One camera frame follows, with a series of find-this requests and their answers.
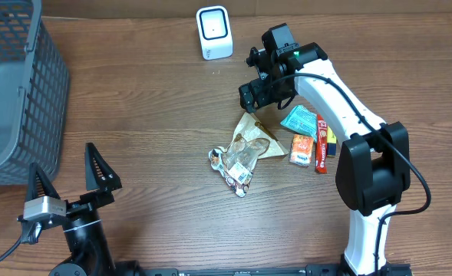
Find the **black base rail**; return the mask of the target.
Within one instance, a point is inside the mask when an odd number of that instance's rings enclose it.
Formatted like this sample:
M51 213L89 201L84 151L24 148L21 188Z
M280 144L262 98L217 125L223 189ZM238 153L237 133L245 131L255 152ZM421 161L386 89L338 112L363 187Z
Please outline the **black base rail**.
M211 270L144 269L137 261L119 261L116 275L135 276L342 276L351 275L346 265L308 264L304 268L235 268Z

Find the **beige snack pouch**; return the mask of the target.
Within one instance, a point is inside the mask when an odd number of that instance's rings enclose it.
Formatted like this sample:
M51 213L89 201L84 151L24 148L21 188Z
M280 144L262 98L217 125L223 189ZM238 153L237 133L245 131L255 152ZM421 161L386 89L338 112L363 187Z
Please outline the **beige snack pouch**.
M258 159L285 156L288 150L252 113L244 113L233 131L231 143L223 148L232 163L256 165Z

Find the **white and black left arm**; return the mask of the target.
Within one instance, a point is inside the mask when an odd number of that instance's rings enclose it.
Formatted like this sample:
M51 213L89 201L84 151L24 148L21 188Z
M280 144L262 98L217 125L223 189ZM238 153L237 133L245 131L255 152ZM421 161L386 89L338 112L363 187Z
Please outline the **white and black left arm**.
M61 226L71 255L51 275L143 275L137 261L113 260L97 211L114 202L119 176L93 143L85 145L84 162L87 193L74 202L61 199L40 165L30 165L20 242L34 245L42 231Z

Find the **red snack stick packet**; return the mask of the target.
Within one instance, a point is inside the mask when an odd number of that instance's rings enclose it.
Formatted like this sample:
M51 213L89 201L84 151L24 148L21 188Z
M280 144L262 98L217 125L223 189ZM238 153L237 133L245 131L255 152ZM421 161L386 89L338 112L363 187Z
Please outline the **red snack stick packet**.
M326 156L327 156L327 136L328 125L320 114L317 115L317 143L315 154L315 171L317 173L326 174Z

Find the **teal plastic packet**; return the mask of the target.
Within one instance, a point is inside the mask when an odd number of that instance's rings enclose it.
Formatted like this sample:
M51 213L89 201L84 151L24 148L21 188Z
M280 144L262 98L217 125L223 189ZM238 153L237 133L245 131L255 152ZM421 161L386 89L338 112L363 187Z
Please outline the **teal plastic packet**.
M295 106L281 122L281 125L295 133L310 136L315 142L317 141L317 115L303 105Z

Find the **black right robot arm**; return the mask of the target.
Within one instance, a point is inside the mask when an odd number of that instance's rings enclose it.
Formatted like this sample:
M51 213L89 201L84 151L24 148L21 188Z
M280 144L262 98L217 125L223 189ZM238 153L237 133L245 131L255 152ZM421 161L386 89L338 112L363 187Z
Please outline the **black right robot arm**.
M332 128L340 144L335 184L350 210L348 245L339 264L311 264L308 275L409 275L408 264L384 256L389 214L409 188L408 133L370 111L337 75L316 43L301 46L287 24L262 35L264 48L251 48L246 63L259 76L239 87L248 113L276 103L285 108L304 97Z

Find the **white barcode scanner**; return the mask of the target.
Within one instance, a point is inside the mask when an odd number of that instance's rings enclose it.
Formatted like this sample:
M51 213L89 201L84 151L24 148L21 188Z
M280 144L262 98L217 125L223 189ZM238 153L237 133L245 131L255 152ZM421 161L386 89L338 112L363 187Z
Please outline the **white barcode scanner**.
M211 61L233 54L229 13L224 6L206 6L196 12L202 56Z

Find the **grey plastic mesh basket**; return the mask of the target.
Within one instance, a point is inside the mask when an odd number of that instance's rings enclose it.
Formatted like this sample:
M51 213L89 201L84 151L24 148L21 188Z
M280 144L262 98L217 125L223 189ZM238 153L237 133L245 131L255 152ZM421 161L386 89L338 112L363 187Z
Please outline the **grey plastic mesh basket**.
M70 74L41 13L0 1L0 186L26 184L31 163L49 179L60 167Z

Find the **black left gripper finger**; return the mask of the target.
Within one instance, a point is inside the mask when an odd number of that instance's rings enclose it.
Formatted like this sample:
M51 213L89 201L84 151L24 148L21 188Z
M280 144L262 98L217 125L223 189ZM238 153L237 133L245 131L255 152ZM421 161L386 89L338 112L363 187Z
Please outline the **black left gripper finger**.
M25 202L42 196L49 196L55 199L61 198L45 174L45 171L37 163L31 163L29 166L28 188Z
M112 192L122 188L118 174L107 164L93 143L86 143L84 152L86 190Z

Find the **yellow highlighter pen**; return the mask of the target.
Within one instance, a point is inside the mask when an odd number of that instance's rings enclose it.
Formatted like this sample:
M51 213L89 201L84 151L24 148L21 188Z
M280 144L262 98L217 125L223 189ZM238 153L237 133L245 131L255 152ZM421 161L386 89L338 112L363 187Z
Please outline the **yellow highlighter pen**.
M336 156L337 138L330 127L327 134L327 156Z

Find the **orange small snack box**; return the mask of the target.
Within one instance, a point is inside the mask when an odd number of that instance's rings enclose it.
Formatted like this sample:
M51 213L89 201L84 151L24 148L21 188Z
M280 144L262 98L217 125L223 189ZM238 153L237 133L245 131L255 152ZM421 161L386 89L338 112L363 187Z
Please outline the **orange small snack box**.
M310 136L295 134L292 139L289 162L309 167L312 160L314 139Z

